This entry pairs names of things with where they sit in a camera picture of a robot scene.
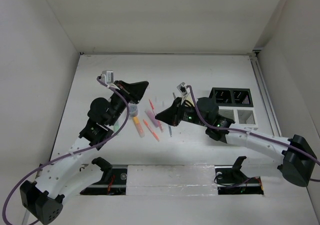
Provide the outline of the blue pen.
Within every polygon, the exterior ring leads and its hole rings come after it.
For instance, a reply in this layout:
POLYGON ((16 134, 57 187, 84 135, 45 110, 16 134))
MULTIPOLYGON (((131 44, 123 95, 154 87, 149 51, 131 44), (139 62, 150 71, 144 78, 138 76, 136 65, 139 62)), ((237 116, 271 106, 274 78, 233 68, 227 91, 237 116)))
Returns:
POLYGON ((172 127, 170 125, 168 125, 168 131, 169 131, 170 137, 172 137, 173 136, 172 127))

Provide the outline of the red pen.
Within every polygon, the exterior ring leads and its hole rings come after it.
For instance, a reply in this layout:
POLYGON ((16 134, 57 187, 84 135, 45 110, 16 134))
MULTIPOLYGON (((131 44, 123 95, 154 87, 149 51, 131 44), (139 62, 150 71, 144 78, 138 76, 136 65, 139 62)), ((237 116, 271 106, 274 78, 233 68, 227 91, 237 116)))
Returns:
MULTIPOLYGON (((150 99, 148 99, 148 101, 149 101, 149 104, 150 104, 150 106, 151 106, 151 109, 152 109, 152 112, 153 112, 154 116, 156 116, 157 113, 156 113, 156 110, 155 110, 155 107, 154 107, 152 101, 151 101, 150 99)), ((163 127, 162 127, 162 125, 161 125, 161 122, 160 122, 159 120, 157 120, 157 119, 156 119, 156 121, 157 121, 157 123, 158 123, 158 126, 159 126, 159 129, 160 129, 161 133, 163 133, 164 130, 163 130, 163 127)))

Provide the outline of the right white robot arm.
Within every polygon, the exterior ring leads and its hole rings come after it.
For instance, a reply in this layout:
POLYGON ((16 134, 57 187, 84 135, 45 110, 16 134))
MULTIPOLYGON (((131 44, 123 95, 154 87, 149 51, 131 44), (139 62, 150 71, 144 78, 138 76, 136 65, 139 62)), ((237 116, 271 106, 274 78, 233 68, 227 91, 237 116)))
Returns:
POLYGON ((212 98, 201 97, 194 105, 177 97, 172 105, 155 118, 176 127, 180 122, 206 127, 211 139, 228 145, 244 147, 272 159, 270 163, 250 161, 240 156, 233 164, 231 176, 237 182, 267 172, 270 177, 282 176, 298 187, 307 187, 319 161, 307 140, 295 134, 292 138, 263 134, 219 114, 219 106, 212 98))

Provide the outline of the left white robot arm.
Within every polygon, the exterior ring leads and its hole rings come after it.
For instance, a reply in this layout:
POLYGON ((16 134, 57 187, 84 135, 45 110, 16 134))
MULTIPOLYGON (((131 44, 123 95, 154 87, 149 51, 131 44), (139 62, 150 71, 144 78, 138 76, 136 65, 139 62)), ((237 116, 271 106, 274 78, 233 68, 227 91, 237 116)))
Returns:
POLYGON ((129 111, 129 104, 141 101, 149 82, 117 80, 104 86, 113 94, 91 102, 87 123, 67 153, 42 165, 34 181, 24 178, 21 182, 22 205, 43 225, 58 217, 68 198, 95 182, 104 184, 111 179, 113 166, 98 157, 98 151, 118 134, 111 127, 129 111))

